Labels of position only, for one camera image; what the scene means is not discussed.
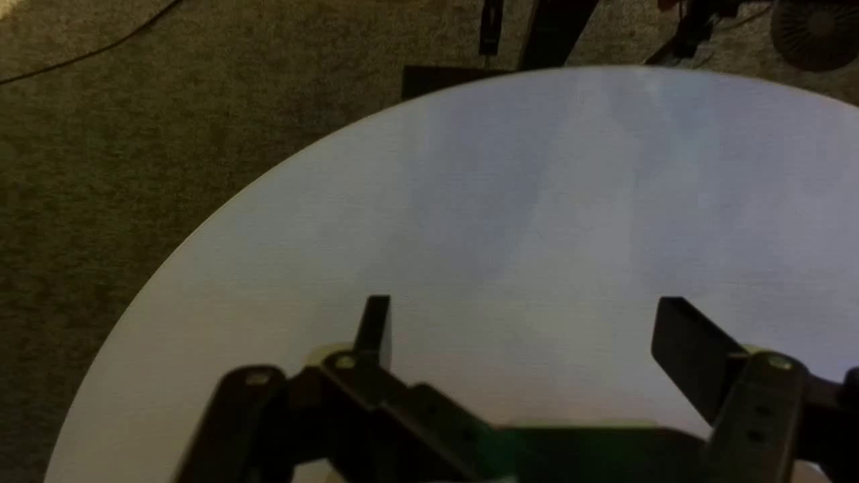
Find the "floor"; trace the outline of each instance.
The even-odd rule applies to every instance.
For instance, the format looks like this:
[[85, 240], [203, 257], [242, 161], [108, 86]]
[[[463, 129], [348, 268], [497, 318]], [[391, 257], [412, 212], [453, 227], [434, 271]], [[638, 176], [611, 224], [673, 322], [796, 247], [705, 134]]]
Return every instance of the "floor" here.
[[[169, 0], [0, 0], [0, 79], [113, 43]], [[88, 359], [157, 263], [302, 146], [399, 99], [403, 66], [475, 68], [478, 0], [181, 0], [85, 63], [0, 82], [0, 481], [42, 477]], [[513, 68], [532, 0], [506, 0]], [[756, 23], [702, 66], [859, 104], [859, 63], [795, 74]], [[602, 0], [568, 66], [642, 63], [673, 13]]]

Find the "bolt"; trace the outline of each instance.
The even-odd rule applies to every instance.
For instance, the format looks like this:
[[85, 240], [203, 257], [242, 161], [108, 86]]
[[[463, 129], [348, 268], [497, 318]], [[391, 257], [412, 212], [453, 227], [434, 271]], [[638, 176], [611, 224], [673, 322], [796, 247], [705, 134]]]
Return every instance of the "bolt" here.
[[336, 359], [336, 369], [337, 369], [337, 371], [351, 371], [351, 369], [355, 369], [355, 357], [351, 357], [351, 354], [341, 354], [341, 357]]
[[245, 376], [247, 388], [265, 388], [269, 381], [270, 381], [270, 374], [265, 374], [265, 371], [255, 371], [255, 374]]
[[795, 362], [789, 362], [789, 359], [780, 357], [780, 354], [769, 354], [769, 357], [767, 357], [767, 365], [775, 369], [775, 371], [792, 371], [792, 369], [795, 369]]

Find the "metal frame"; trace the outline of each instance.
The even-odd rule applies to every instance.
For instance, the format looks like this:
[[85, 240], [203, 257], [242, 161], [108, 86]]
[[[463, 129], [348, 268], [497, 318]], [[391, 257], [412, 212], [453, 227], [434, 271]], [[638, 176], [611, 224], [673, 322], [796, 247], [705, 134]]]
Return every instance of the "metal frame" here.
[[533, 0], [518, 71], [560, 68], [585, 33], [599, 0]]
[[383, 369], [387, 314], [388, 299], [367, 299], [355, 346], [294, 380], [265, 365], [228, 374], [177, 483], [283, 483], [314, 459], [351, 483], [785, 483], [795, 459], [819, 461], [831, 483], [859, 481], [859, 371], [840, 388], [785, 354], [748, 354], [681, 299], [661, 302], [651, 357], [714, 426], [708, 440], [490, 426]]

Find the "wire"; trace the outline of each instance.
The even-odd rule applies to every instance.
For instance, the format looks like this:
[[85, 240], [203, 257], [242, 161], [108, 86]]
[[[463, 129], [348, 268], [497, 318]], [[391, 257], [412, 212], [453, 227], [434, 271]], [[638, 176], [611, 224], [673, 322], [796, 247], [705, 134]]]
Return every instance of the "wire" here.
[[693, 71], [705, 68], [716, 55], [712, 51], [708, 56], [702, 56], [700, 63], [690, 66]]
[[98, 45], [98, 48], [90, 48], [90, 51], [82, 51], [81, 56], [71, 56], [71, 60], [65, 60], [65, 63], [57, 63], [57, 66], [47, 66], [47, 68], [38, 68], [38, 71], [27, 71], [27, 74], [19, 74], [19, 75], [8, 75], [8, 79], [0, 79], [0, 86], [11, 86], [11, 84], [19, 84], [19, 82], [27, 82], [27, 79], [38, 79], [38, 75], [45, 75], [45, 74], [53, 74], [53, 71], [65, 71], [69, 66], [77, 66], [77, 63], [85, 63], [90, 56], [98, 56], [105, 51], [113, 51], [118, 45], [124, 45], [125, 41], [147, 33], [151, 28], [156, 28], [165, 13], [172, 13], [181, 0], [172, 0], [165, 3], [161, 12], [156, 12], [147, 23], [136, 25], [132, 33], [120, 35], [118, 41], [108, 43], [108, 45]]
[[722, 35], [722, 33], [733, 33], [733, 29], [741, 29], [741, 28], [748, 28], [755, 23], [759, 23], [761, 17], [767, 17], [772, 12], [772, 3], [767, 3], [765, 8], [748, 13], [747, 19], [737, 19], [733, 25], [728, 25], [724, 29], [716, 29], [714, 35]]

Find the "tabletop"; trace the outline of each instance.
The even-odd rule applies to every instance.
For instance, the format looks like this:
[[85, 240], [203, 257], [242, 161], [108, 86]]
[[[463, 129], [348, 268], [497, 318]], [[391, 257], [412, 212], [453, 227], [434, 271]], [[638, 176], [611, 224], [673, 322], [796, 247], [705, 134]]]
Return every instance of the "tabletop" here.
[[661, 296], [840, 380], [859, 362], [859, 110], [685, 71], [493, 79], [288, 158], [156, 271], [47, 483], [172, 481], [216, 380], [298, 374], [391, 296], [391, 371], [497, 425], [705, 435], [650, 359]]

